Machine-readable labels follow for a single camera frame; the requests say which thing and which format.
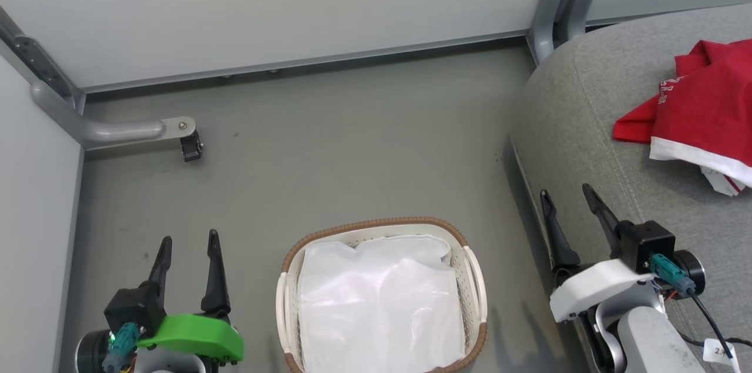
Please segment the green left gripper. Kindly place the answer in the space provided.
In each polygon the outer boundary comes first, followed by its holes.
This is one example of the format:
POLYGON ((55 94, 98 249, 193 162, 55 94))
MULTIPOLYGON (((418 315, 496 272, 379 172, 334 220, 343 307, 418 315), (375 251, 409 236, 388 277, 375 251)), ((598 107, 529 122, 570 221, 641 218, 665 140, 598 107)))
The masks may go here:
MULTIPOLYGON (((157 251, 149 280, 160 288, 166 286, 166 275, 172 263, 171 236, 166 236, 157 251)), ((153 337, 141 338, 139 349, 152 347, 185 352, 218 362, 242 362, 245 358, 244 339, 225 320, 231 312, 226 269, 218 231, 209 231, 209 276, 200 308, 204 316, 179 314, 167 316, 153 337)))

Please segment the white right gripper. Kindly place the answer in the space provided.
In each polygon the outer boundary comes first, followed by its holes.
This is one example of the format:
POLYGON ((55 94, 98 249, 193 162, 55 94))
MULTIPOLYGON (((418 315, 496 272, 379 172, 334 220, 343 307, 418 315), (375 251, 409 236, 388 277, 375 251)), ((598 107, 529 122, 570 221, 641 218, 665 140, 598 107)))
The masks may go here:
MULTIPOLYGON (((588 183, 581 186, 590 211, 596 215, 610 247, 610 257, 620 257, 617 217, 588 183)), ((557 220, 557 210, 546 189, 540 191, 543 225, 547 234, 549 255, 555 284, 559 287, 550 297, 550 308, 556 323, 578 316, 602 301, 625 292, 637 283, 649 283, 656 275, 648 271, 638 274, 622 260, 600 261, 580 273, 579 255, 572 250, 557 220)))

